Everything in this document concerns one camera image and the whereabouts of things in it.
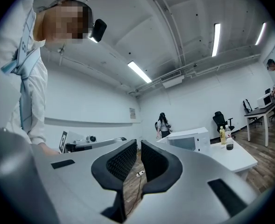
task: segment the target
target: microwave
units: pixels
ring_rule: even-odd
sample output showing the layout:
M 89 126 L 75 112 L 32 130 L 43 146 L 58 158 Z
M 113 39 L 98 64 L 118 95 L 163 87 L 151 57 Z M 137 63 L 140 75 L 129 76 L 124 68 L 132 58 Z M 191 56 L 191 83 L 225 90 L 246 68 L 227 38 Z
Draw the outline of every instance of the microwave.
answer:
M 210 136 L 205 127 L 172 133 L 167 136 L 167 143 L 210 156 Z
M 264 109 L 267 106 L 271 105 L 272 101 L 273 101 L 273 99 L 271 97 L 271 93 L 268 93 L 268 94 L 262 96 L 261 98 L 257 99 L 258 107 L 260 109 Z

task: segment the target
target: plastic bottle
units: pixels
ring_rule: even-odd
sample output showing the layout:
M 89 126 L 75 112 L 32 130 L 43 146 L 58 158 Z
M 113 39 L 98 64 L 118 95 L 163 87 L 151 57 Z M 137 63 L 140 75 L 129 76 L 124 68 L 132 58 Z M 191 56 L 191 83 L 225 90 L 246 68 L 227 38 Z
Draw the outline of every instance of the plastic bottle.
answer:
M 225 133 L 226 133 L 226 140 L 227 140 L 228 138 L 231 138 L 231 137 L 232 137 L 232 132 L 231 132 L 231 130 L 230 130 L 230 128 L 229 128 L 229 125 L 226 125 Z
M 230 137 L 230 138 L 227 138 L 226 140 L 226 149 L 227 150 L 232 150 L 234 148 L 234 141 L 233 139 Z
M 226 132 L 223 129 L 223 126 L 220 127 L 220 140 L 221 140 L 221 148 L 224 148 L 226 146 Z

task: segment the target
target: hand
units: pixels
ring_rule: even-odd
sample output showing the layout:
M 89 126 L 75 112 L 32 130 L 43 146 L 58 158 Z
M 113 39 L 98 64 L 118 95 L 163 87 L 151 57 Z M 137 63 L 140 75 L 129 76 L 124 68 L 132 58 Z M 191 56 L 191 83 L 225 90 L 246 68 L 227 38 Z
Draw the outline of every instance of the hand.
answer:
M 39 145 L 41 146 L 41 148 L 43 149 L 43 151 L 46 155 L 58 155 L 58 154 L 60 154 L 59 152 L 53 150 L 52 148 L 49 148 L 45 143 L 40 143 Z

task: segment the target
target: ceiling fixture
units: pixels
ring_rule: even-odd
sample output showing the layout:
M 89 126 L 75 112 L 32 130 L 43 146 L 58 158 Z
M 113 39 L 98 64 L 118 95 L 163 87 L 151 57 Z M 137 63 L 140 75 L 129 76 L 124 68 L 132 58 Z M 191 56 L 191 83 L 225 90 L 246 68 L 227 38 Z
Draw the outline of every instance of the ceiling fixture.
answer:
M 98 43 L 93 37 L 92 38 L 89 38 L 90 40 L 92 40 L 93 42 L 95 43 Z
M 141 78 L 144 79 L 145 82 L 152 82 L 151 79 L 132 61 L 128 64 L 128 66 L 134 70 Z
M 261 38 L 262 38 L 262 36 L 263 36 L 263 33 L 264 33 L 264 31 L 265 31 L 265 27 L 266 27 L 266 23 L 264 22 L 264 23 L 263 23 L 263 26 L 262 26 L 262 29 L 261 29 L 261 32 L 260 32 L 260 35 L 259 35 L 259 37 L 258 37 L 258 40 L 257 40 L 257 42 L 255 43 L 256 46 L 260 43 L 260 40 L 261 40 Z
M 220 23 L 214 24 L 214 45 L 212 56 L 216 56 L 220 38 Z

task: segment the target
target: white ceiling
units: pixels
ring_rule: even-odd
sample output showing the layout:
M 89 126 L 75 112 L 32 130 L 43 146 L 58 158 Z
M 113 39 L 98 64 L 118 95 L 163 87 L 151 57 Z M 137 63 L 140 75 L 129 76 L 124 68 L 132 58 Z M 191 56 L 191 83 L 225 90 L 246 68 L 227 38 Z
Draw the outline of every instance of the white ceiling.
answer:
M 35 0 L 34 7 L 54 0 Z M 94 20 L 107 24 L 99 43 L 89 39 L 67 44 L 62 65 L 92 75 L 125 91 L 145 84 L 127 64 L 135 63 L 152 79 L 188 64 L 196 72 L 240 61 L 261 52 L 254 46 L 270 17 L 257 0 L 80 0 L 92 8 Z M 211 57 L 214 23 L 221 23 L 218 55 Z M 47 45 L 59 63 L 57 48 Z M 47 50 L 41 51 L 44 59 Z

